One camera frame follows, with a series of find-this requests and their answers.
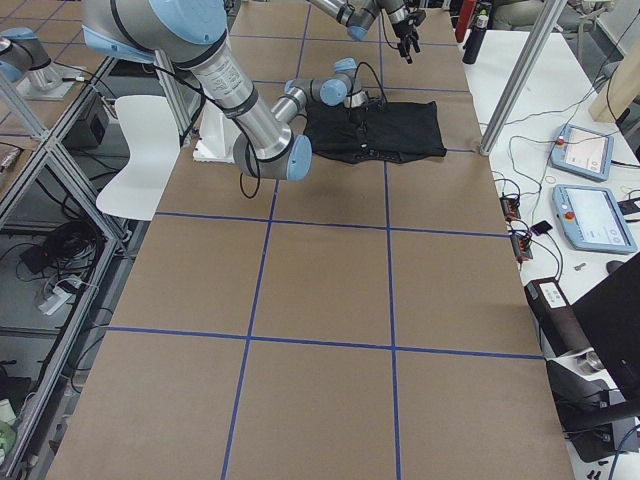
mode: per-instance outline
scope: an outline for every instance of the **white chair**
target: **white chair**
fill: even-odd
[[[130,158],[102,189],[96,205],[108,215],[148,221],[180,153],[178,127],[164,97],[121,97],[115,110]]]

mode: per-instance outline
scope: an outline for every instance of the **robotic arm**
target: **robotic arm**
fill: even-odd
[[[24,27],[0,32],[0,72],[10,82],[17,82],[26,73],[31,85],[42,92],[62,84],[62,77],[40,40]]]
[[[398,52],[407,63],[412,63],[411,47],[420,52],[418,44],[419,26],[426,18],[424,10],[418,8],[420,0],[363,0],[356,8],[349,0],[308,0],[313,6],[332,16],[347,27],[347,33],[354,40],[363,40],[369,28],[384,10],[393,31],[398,37]]]
[[[105,55],[152,64],[163,50],[190,70],[244,134],[234,146],[240,169],[254,177],[300,180],[311,144],[295,135],[260,97],[229,49],[223,0],[85,0],[87,45]]]
[[[334,104],[348,98],[348,107],[364,102],[366,93],[363,97],[354,78],[355,62],[348,68],[338,65],[331,79],[291,83],[270,110],[227,45],[223,1],[84,0],[85,42],[105,55],[148,64],[154,62],[155,50],[163,50],[174,65],[195,75],[244,134],[233,149],[234,161],[243,172],[300,180],[311,165],[311,143],[306,136],[295,135],[288,122],[318,96],[325,101],[324,95]],[[359,40],[382,8],[400,38],[401,54],[410,62],[411,46],[419,51],[415,26],[424,19],[424,11],[409,12],[403,0],[364,0],[365,6],[359,10],[348,1],[309,1],[347,25],[350,35]]]

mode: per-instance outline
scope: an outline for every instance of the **white table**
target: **white table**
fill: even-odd
[[[491,114],[498,103],[502,91],[511,74],[511,70],[526,41],[527,32],[489,31],[486,34],[480,55],[474,65],[465,65],[465,73],[469,88],[473,95],[474,106],[484,130]],[[596,93],[591,83],[573,56],[569,46],[560,34],[552,34],[542,51],[525,87],[511,113],[508,122],[519,120],[533,113],[562,111],[534,116],[522,122],[506,125],[496,146],[490,154],[491,167],[505,177],[512,179],[521,187],[522,192],[535,192],[537,185],[514,171],[509,156],[509,141],[514,136],[523,136],[538,141],[551,141],[559,128],[571,119],[576,124],[603,133],[617,132],[611,123],[599,123],[591,119],[588,108],[595,99]],[[612,135],[614,139],[613,159],[637,165],[635,155],[619,133]],[[512,140],[512,153],[516,168],[535,178],[542,179],[542,192],[536,206],[535,195],[527,195],[521,199],[520,211],[529,225],[547,220],[554,229],[550,232],[558,243],[564,257],[564,269],[560,285],[570,302],[574,302],[600,282],[606,275],[605,265],[610,260],[627,260],[628,256],[581,252],[571,248],[565,239],[558,219],[552,208],[551,191],[554,184],[598,185],[587,179],[556,170],[545,165],[549,155],[550,144],[538,144],[522,139]],[[498,182],[498,191],[502,191],[502,183]],[[611,189],[616,199],[626,198],[629,191],[640,189],[640,170],[633,170],[612,165],[609,180],[599,184]],[[505,192],[513,192],[510,185]],[[640,224],[631,224],[630,230],[640,245]],[[556,252],[554,245],[546,236],[536,238],[550,250]],[[537,245],[532,246],[534,259],[524,262],[521,278],[523,285],[530,280],[550,277],[555,273],[555,261],[551,255]],[[579,271],[575,266],[585,264]],[[597,463],[583,463],[575,449],[568,443],[568,450],[577,479],[594,469],[603,470],[601,479],[606,479],[608,467],[600,467]],[[636,480],[640,478],[640,454],[624,455],[616,467],[615,480]]]

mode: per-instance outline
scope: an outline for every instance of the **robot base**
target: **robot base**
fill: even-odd
[[[56,65],[56,69],[60,73],[62,78],[75,78],[78,76],[82,76],[82,72],[80,70],[62,67],[60,65]],[[16,90],[20,93],[20,96],[25,100],[54,100],[54,101],[62,101],[64,97],[67,96],[69,90],[76,84],[76,82],[62,82],[62,84],[48,92],[43,92],[42,90],[38,90],[31,85],[31,82],[27,77],[23,78],[18,85],[16,86]]]

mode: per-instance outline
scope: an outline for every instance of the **table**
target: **table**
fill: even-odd
[[[572,478],[448,13],[421,32],[407,66],[377,25],[243,4],[270,104],[352,55],[438,102],[449,154],[316,157],[249,201],[183,151],[49,479]]]
[[[481,125],[491,118],[502,90],[511,73],[511,69],[526,41],[526,32],[489,31],[482,45],[478,61],[474,65],[465,65],[465,73],[469,88],[473,94],[474,106]],[[549,143],[535,144],[523,139],[511,142],[512,163],[509,154],[509,142],[514,136],[523,136],[539,141],[553,140],[560,127],[571,119],[572,124],[603,132],[613,133],[613,159],[630,165],[637,165],[635,155],[627,145],[624,137],[614,124],[595,122],[588,113],[589,105],[596,97],[587,76],[582,71],[566,41],[561,34],[552,34],[538,59],[531,76],[511,113],[508,123],[501,133],[495,148],[490,154],[491,168],[500,174],[513,179],[524,191],[537,191],[536,185],[514,171],[514,166],[521,172],[542,181],[539,202],[536,196],[522,198],[521,214],[529,225],[541,220],[549,221],[554,230],[550,232],[559,245],[564,258],[564,269],[560,285],[570,302],[576,301],[587,293],[594,285],[607,275],[605,265],[610,260],[625,260],[628,257],[595,252],[581,252],[569,245],[561,232],[561,226],[552,209],[551,191],[554,184],[596,185],[596,183],[556,170],[545,165],[547,163]],[[554,112],[527,118],[538,112]],[[618,200],[625,198],[628,192],[640,187],[640,170],[612,166],[609,179],[601,184],[610,188]],[[497,182],[501,191],[502,182]],[[512,192],[506,186],[507,193]],[[629,225],[636,241],[640,239],[640,231],[635,224]],[[544,237],[537,241],[556,252],[554,245]],[[554,275],[556,265],[551,255],[537,245],[532,246],[534,259],[525,262],[521,270],[523,285],[533,279]],[[574,267],[584,264],[576,270]],[[608,375],[589,377],[606,378],[613,387]],[[580,461],[571,445],[574,472],[576,478],[582,478],[590,470],[600,470],[597,464],[584,464]],[[616,467],[616,480],[635,479],[640,473],[640,455],[623,456]]]

